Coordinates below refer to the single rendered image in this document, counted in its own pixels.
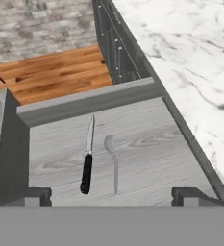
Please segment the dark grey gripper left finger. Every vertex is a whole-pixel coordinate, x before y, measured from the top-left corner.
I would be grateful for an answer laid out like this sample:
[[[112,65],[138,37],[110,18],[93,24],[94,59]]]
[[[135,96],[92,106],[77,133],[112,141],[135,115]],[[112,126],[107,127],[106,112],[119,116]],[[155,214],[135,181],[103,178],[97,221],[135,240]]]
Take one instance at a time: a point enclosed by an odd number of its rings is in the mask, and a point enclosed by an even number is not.
[[[51,207],[52,189],[50,187],[29,187],[13,197],[6,206]]]

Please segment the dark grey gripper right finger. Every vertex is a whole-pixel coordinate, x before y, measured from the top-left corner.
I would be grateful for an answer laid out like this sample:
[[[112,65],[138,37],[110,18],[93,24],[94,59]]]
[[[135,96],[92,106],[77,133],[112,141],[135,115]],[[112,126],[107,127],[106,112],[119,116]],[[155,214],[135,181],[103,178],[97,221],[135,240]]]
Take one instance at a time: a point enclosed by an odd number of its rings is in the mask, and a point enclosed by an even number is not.
[[[196,187],[173,187],[171,190],[172,206],[180,207],[218,207],[224,201],[212,198]]]

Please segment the grey open drawer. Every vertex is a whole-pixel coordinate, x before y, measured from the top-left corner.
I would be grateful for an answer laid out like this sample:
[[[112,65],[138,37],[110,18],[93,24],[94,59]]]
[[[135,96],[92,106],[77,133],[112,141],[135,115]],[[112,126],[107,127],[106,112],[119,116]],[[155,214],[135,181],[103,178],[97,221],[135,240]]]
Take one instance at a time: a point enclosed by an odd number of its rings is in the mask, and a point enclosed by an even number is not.
[[[80,184],[95,117],[89,194]],[[104,147],[113,135],[118,159]],[[23,106],[0,91],[0,205],[29,187],[50,187],[54,206],[170,206],[173,187],[224,201],[224,184],[195,137],[142,79]]]

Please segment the silver metal spoon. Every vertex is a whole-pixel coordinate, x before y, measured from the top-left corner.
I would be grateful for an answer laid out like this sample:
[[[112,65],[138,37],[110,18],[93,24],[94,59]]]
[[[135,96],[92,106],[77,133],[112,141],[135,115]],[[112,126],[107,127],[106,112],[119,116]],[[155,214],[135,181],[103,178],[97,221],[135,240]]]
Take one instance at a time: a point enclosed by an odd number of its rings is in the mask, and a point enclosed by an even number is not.
[[[106,151],[112,156],[113,162],[114,162],[114,193],[118,192],[118,159],[114,152],[114,138],[113,135],[107,135],[104,140],[104,147]]]

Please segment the dark grey cupboard run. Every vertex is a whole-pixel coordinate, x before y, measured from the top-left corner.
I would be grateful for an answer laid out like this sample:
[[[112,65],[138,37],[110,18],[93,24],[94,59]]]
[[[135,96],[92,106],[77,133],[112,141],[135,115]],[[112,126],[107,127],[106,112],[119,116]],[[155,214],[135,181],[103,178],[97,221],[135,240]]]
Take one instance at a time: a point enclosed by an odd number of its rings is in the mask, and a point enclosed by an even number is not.
[[[98,13],[99,4],[103,6],[104,34],[102,36]],[[92,7],[97,41],[104,57],[104,62],[110,72],[112,82],[117,85],[150,77],[143,54],[112,0],[92,0]],[[114,40],[116,38],[120,40],[122,46],[119,71],[115,68]]]

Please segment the black-handled metal knife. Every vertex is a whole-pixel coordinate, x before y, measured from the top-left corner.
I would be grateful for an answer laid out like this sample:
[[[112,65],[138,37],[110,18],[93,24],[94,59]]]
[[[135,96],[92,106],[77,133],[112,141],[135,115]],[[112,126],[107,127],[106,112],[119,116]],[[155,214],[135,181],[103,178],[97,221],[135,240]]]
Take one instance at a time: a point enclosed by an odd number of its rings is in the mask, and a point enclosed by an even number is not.
[[[92,153],[93,153],[93,136],[94,136],[95,117],[92,116],[87,130],[86,155],[84,159],[83,176],[80,184],[80,190],[83,194],[89,194],[91,170],[92,170]]]

